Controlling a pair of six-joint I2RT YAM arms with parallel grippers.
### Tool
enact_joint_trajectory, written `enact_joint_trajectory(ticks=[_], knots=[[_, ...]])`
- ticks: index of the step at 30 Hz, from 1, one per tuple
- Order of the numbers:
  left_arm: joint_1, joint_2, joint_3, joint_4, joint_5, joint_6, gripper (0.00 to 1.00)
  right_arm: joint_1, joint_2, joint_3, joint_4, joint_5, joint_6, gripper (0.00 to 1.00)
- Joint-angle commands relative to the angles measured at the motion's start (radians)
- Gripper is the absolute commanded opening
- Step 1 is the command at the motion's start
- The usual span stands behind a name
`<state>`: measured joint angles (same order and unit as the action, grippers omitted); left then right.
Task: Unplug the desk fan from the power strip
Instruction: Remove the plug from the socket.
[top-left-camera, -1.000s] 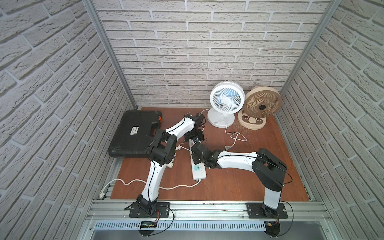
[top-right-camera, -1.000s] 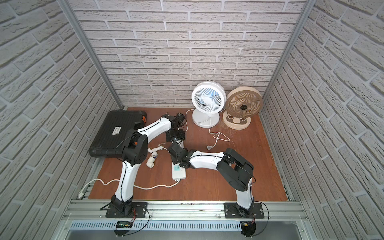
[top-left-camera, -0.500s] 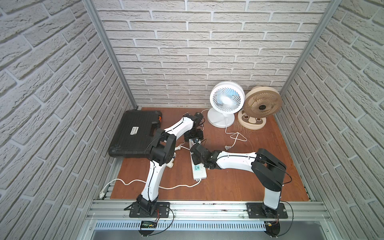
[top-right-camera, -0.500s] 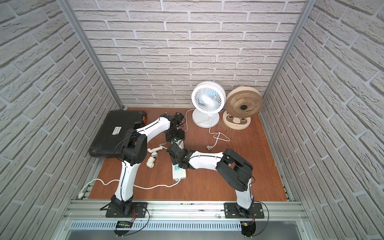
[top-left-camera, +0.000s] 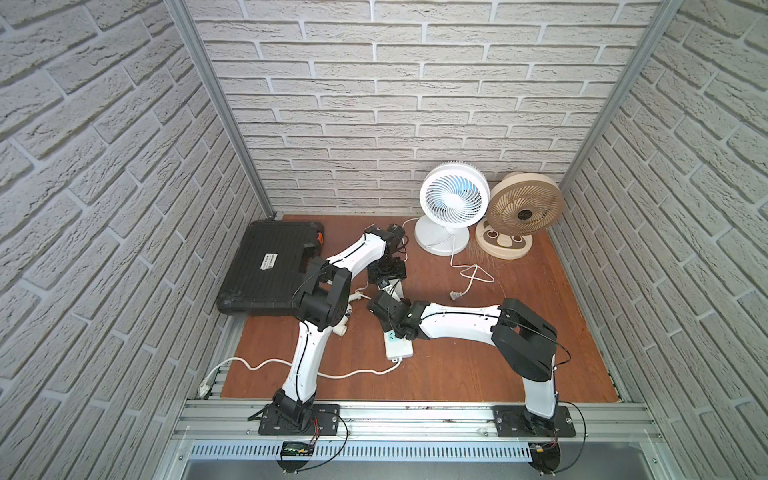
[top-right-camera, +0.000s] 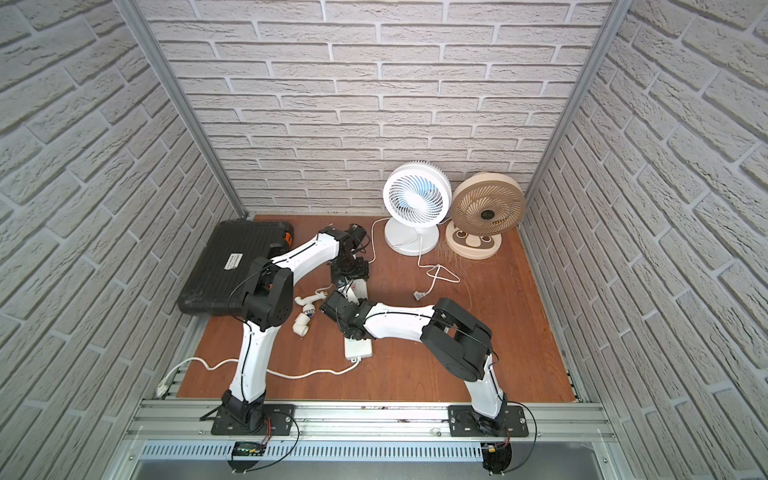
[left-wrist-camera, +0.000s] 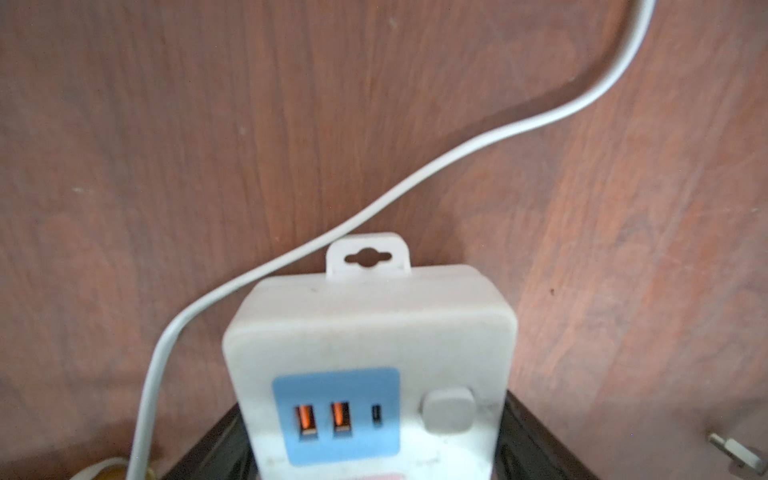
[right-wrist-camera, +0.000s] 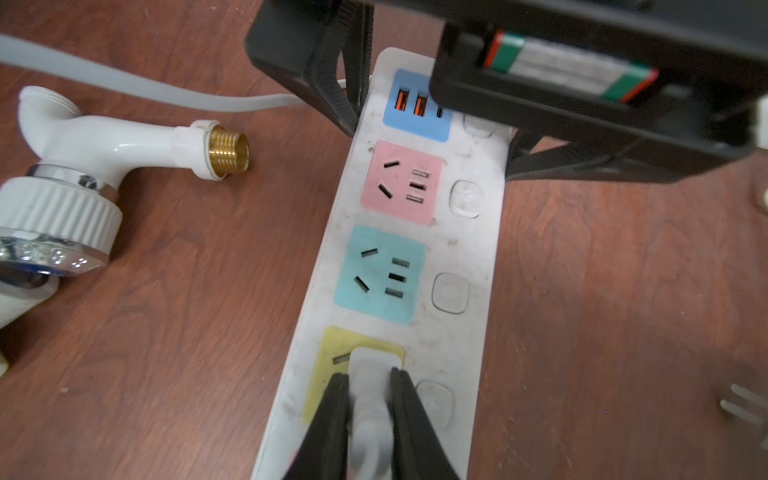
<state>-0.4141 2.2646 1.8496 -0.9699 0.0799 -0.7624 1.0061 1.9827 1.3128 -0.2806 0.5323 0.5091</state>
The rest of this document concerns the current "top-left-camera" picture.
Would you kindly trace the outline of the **white power strip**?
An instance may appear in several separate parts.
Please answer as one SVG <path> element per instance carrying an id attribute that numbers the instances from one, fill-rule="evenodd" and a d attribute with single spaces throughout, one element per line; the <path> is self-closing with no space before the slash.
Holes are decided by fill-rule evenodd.
<path id="1" fill-rule="evenodd" d="M 384 290 L 394 300 L 397 300 L 401 303 L 405 302 L 402 280 L 391 280 L 389 282 L 389 286 L 385 287 Z M 403 359 L 412 357 L 414 350 L 410 340 L 396 336 L 390 315 L 390 311 L 387 311 L 387 325 L 390 327 L 390 330 L 384 333 L 385 354 L 387 358 L 393 363 L 399 363 Z"/>

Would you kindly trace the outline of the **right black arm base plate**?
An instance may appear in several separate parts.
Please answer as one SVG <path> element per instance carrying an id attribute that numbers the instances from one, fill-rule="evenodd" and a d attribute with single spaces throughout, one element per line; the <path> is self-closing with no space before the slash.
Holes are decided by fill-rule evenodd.
<path id="1" fill-rule="evenodd" d="M 530 413 L 524 405 L 494 405 L 494 426 L 499 437 L 575 438 L 576 429 L 569 409 L 558 405 L 553 418 Z"/>

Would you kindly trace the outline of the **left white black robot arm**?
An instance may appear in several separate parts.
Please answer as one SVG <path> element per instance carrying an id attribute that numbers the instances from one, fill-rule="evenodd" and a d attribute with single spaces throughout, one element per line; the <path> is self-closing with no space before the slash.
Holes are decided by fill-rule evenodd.
<path id="1" fill-rule="evenodd" d="M 333 329 L 346 315 L 354 278 L 365 272 L 368 282 L 384 295 L 392 309 L 403 300 L 405 261 L 396 253 L 406 244 L 406 230 L 392 224 L 368 227 L 353 245 L 328 259 L 310 261 L 302 284 L 292 296 L 297 308 L 299 335 L 289 374 L 273 396 L 280 417 L 305 428 L 317 392 L 317 377 Z"/>

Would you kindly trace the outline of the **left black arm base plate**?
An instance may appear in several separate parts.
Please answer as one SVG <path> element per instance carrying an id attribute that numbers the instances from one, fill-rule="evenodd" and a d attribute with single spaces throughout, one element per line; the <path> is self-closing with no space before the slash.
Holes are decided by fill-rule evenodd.
<path id="1" fill-rule="evenodd" d="M 270 403 L 260 412 L 258 434 L 261 436 L 335 436 L 340 420 L 340 405 L 314 404 L 303 409 L 297 417 L 282 412 Z"/>

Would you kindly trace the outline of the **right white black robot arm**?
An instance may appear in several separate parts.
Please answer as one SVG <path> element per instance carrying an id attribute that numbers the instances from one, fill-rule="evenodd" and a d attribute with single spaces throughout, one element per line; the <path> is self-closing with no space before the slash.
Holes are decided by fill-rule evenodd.
<path id="1" fill-rule="evenodd" d="M 416 339 L 460 339 L 497 348 L 523 379 L 525 418 L 552 422 L 558 406 L 555 387 L 556 328 L 517 299 L 488 307 L 455 307 L 410 302 L 380 291 L 367 304 L 385 332 Z"/>

